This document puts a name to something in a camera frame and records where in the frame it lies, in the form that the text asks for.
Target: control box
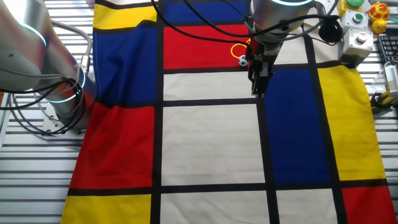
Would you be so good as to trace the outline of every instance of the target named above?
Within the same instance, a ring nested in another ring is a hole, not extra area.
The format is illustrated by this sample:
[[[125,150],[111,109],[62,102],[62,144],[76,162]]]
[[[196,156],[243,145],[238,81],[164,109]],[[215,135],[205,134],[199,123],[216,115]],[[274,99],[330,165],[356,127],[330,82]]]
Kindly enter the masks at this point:
[[[359,65],[373,51],[373,33],[348,29],[338,48],[340,62]]]
[[[347,10],[340,21],[345,34],[349,29],[367,30],[369,17],[366,13]]]

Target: green button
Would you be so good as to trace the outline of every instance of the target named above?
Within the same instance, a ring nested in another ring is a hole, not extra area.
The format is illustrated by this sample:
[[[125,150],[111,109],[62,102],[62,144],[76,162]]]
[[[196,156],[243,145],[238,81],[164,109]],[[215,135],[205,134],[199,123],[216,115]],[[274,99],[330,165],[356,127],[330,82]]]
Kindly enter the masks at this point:
[[[347,3],[348,3],[350,6],[353,6],[353,7],[362,6],[363,2],[364,2],[364,0],[347,0]]]
[[[362,20],[362,19],[363,19],[363,16],[360,15],[360,14],[357,14],[357,15],[355,15],[355,18],[358,19],[358,20]]]

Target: blue square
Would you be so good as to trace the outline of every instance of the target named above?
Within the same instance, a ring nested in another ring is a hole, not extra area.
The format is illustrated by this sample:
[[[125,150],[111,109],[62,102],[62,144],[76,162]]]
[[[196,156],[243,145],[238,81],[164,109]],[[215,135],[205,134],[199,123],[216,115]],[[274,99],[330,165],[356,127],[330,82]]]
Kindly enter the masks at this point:
[[[113,106],[155,101],[156,28],[140,24],[93,38],[99,100]]]
[[[231,1],[230,3],[240,12],[246,14],[246,5],[244,1]],[[242,15],[225,2],[195,2],[191,3],[191,5],[210,22],[235,21],[241,23]],[[166,1],[164,9],[165,18],[171,23],[201,22],[201,19],[195,15],[185,3]]]
[[[264,97],[277,184],[330,182],[309,70],[276,70]]]

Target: red square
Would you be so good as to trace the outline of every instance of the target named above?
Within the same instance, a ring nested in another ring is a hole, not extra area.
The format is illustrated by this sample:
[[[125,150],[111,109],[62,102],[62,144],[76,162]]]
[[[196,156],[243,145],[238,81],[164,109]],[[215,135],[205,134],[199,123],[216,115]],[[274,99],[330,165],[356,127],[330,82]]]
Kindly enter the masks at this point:
[[[353,187],[342,191],[348,224],[398,223],[387,186]]]
[[[217,27],[236,34],[247,34],[248,32],[248,28],[245,25],[223,25]],[[202,37],[241,40],[243,42],[249,39],[247,37],[230,37],[214,30],[210,26],[178,28]],[[233,45],[234,43],[194,39],[166,27],[164,29],[164,69],[239,67],[238,60],[231,55],[231,47]],[[233,49],[233,53],[239,57],[246,53],[246,49],[239,45]]]
[[[70,188],[151,187],[154,114],[95,103]]]

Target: robotic arm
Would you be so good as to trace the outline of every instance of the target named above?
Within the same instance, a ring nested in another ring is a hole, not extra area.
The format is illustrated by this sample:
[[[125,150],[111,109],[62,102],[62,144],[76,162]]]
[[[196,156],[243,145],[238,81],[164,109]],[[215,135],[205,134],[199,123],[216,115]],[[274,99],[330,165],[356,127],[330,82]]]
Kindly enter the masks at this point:
[[[35,91],[72,78],[83,93],[64,83],[45,99],[63,124],[85,129],[96,94],[95,84],[85,73],[90,60],[87,55],[83,57],[83,69],[77,64],[56,35],[44,2],[0,0],[0,30],[0,89],[9,93]],[[46,92],[37,91],[42,96]],[[84,112],[80,120],[74,116],[76,112]]]
[[[251,27],[247,23],[246,26],[248,26],[249,31],[252,33],[259,32],[284,21],[305,16],[308,14],[310,8],[314,6],[317,8],[319,15],[326,15],[323,5],[319,2],[314,2],[314,0],[252,0],[250,12],[253,19],[253,26]],[[331,14],[334,7],[332,7],[328,15]],[[250,62],[249,79],[252,81],[252,95],[256,95],[257,97],[264,96],[269,79],[273,75],[272,66],[284,41],[297,38],[296,36],[290,38],[287,36],[302,24],[303,21],[293,22],[252,38],[252,53],[246,56]],[[320,25],[326,25],[322,27],[324,32],[337,33],[338,38],[332,39],[331,42],[337,42],[341,39],[337,24],[334,22],[326,24],[322,19],[320,19],[317,25],[300,36],[313,31]]]

